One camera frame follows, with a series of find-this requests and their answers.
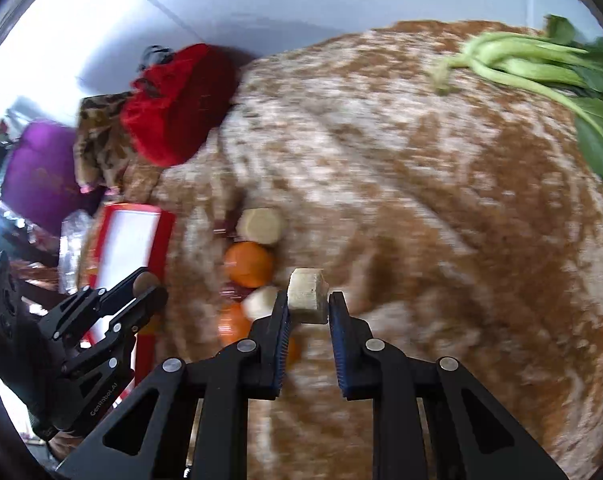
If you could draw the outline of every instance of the leopard print cloth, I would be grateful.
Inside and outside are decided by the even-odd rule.
[[[132,92],[98,95],[81,101],[73,153],[76,182],[82,191],[103,185],[118,191],[130,156],[130,135],[119,115]]]

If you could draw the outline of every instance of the white wall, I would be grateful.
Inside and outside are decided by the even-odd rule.
[[[542,27],[549,12],[603,35],[578,0],[37,0],[0,47],[0,94],[73,124],[83,96],[128,88],[150,44],[206,41],[256,57],[398,20]]]

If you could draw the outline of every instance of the brown speckled tablecloth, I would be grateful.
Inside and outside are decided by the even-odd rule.
[[[276,283],[323,267],[374,335],[459,358],[572,479],[603,460],[603,185],[572,116],[436,56],[489,22],[407,22],[251,63],[235,107],[187,164],[126,172],[131,201],[178,215],[158,354],[219,348],[222,247],[212,222],[237,194],[281,210]],[[249,415],[253,479],[368,479],[372,416],[337,388],[327,327],[277,402]]]

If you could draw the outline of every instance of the vegetable stem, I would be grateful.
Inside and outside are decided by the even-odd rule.
[[[544,38],[543,36],[531,36],[529,34],[519,34],[518,32],[485,32],[468,41],[461,50],[461,53],[466,56],[473,56],[475,49],[479,47],[479,45],[488,43],[489,41],[503,40],[504,38],[536,41],[538,43],[544,43],[547,48],[560,52],[572,52],[573,54],[584,54],[587,52],[581,48],[553,43],[550,38]]]
[[[593,120],[588,113],[584,112],[582,108],[570,97],[565,96],[562,93],[553,90],[552,88],[548,88],[541,83],[530,81],[529,79],[519,77],[518,75],[507,74],[504,72],[499,72],[499,70],[494,70],[476,59],[469,59],[469,66],[478,76],[488,79],[494,83],[499,83],[506,86],[514,86],[515,88],[535,92],[536,94],[558,102],[590,124],[603,138],[603,129],[601,126],[595,120]]]
[[[473,51],[472,57],[480,60],[486,66],[492,66],[505,57],[540,59],[569,65],[589,65],[587,61],[580,59],[579,56],[572,54],[571,51],[546,48],[544,44],[539,42],[521,41],[515,38],[483,43]]]
[[[448,84],[451,68],[465,68],[468,66],[468,59],[463,54],[455,56],[446,56],[439,60],[430,70],[430,76],[438,94],[447,94],[451,90]]]
[[[537,63],[528,59],[509,57],[495,65],[495,68],[512,75],[532,79],[533,81],[546,81],[587,88],[587,84],[569,68],[556,65]]]

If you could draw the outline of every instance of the beige block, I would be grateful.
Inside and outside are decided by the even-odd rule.
[[[246,209],[236,224],[236,233],[245,240],[261,245],[274,245],[281,239],[283,219],[266,207]]]
[[[328,322],[328,283],[322,269],[295,269],[288,284],[288,309],[293,323]]]

